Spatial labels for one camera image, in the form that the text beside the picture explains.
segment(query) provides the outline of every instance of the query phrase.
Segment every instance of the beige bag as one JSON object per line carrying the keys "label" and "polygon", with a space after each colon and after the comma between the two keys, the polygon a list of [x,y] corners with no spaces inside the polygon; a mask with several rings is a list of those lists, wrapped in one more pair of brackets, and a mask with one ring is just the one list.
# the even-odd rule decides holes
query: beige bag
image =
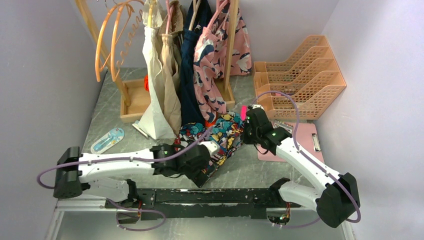
{"label": "beige bag", "polygon": [[[182,45],[180,35],[184,29],[184,15],[178,1],[169,4],[173,7],[172,16],[166,16],[159,29],[162,40],[161,61],[163,84],[165,87],[163,115],[171,126],[173,132],[178,135],[181,127],[181,103],[177,92],[180,89],[181,55],[177,47]],[[167,21],[169,21],[168,33],[166,33]]]}
{"label": "beige bag", "polygon": [[[147,0],[144,4],[143,12],[149,12],[149,3]],[[152,16],[158,16],[151,18],[151,27],[146,26],[144,28],[145,40],[143,46],[143,55],[147,63],[148,72],[148,88],[150,93],[150,105],[147,107],[140,121],[137,123],[138,127],[147,133],[153,139],[173,139],[175,134],[173,129],[168,124],[168,121],[164,117],[164,101],[165,101],[165,85],[162,76],[162,63],[159,59],[159,51],[162,43],[158,41],[158,29],[162,23],[160,17],[160,4],[156,3],[157,7],[153,10]]]}

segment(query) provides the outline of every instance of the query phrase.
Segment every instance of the toothbrush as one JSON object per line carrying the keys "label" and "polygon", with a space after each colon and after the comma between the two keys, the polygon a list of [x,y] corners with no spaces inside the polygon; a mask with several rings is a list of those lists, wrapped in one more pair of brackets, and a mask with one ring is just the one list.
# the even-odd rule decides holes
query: toothbrush
{"label": "toothbrush", "polygon": [[104,148],[106,145],[108,145],[110,142],[112,142],[112,140],[115,139],[115,136],[112,135],[108,135],[107,138],[101,140],[99,143],[97,143],[93,149],[94,151],[98,152],[100,151],[102,148]]}

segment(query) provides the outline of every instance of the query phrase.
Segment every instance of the navy blue dress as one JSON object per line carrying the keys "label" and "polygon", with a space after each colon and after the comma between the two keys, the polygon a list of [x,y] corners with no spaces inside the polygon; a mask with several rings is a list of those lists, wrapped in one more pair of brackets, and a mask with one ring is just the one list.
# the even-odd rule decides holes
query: navy blue dress
{"label": "navy blue dress", "polygon": [[204,123],[199,104],[195,95],[193,82],[193,60],[195,57],[195,47],[202,34],[203,27],[207,27],[212,18],[211,7],[207,0],[200,0],[197,9],[193,29],[189,26],[193,16],[193,2],[188,9],[184,24],[184,42],[181,46],[181,69],[180,69],[180,102],[181,102],[181,124]]}

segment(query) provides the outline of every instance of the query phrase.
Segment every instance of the wooden pole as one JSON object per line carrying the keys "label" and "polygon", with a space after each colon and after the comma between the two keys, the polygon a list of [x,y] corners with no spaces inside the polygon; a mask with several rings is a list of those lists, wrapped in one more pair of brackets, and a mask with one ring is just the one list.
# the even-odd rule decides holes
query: wooden pole
{"label": "wooden pole", "polygon": [[224,66],[224,91],[227,93],[230,88],[231,62],[233,59],[234,35],[236,34],[237,15],[239,13],[239,0],[231,0],[229,6],[229,28],[228,44],[226,47],[225,66]]}
{"label": "wooden pole", "polygon": [[[79,12],[81,13],[82,18],[84,19],[85,24],[88,27],[88,30],[93,38],[94,42],[97,43],[99,40],[99,28],[97,27],[96,21],[93,18],[92,12],[89,9],[89,6],[86,3],[86,0],[75,0],[76,6],[78,7]],[[101,56],[106,61],[109,56],[109,51],[106,48],[106,45],[101,42]],[[106,66],[110,69],[110,62],[107,61]]]}

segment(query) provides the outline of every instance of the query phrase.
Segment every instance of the colorful patterned garment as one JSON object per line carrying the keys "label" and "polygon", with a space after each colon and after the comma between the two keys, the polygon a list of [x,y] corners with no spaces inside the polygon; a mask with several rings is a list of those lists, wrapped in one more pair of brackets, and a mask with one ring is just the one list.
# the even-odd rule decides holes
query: colorful patterned garment
{"label": "colorful patterned garment", "polygon": [[[225,0],[220,6],[220,14],[212,18],[203,28],[194,52],[194,93],[204,119],[213,122],[217,113],[224,114],[226,103],[215,85],[214,79],[224,77],[230,23],[230,3]],[[231,75],[246,75],[252,70],[250,40],[240,9],[237,14],[234,47],[231,59]]]}
{"label": "colorful patterned garment", "polygon": [[[189,123],[181,127],[179,136],[175,140],[176,145],[187,147],[196,141],[205,132],[205,127],[201,123]],[[227,158],[242,145],[241,135],[243,132],[243,121],[240,115],[235,112],[228,112],[216,120],[216,124],[208,140],[219,144],[219,152],[210,157],[209,166],[202,170],[194,179],[191,179],[196,186],[201,188],[206,181],[224,164]]]}

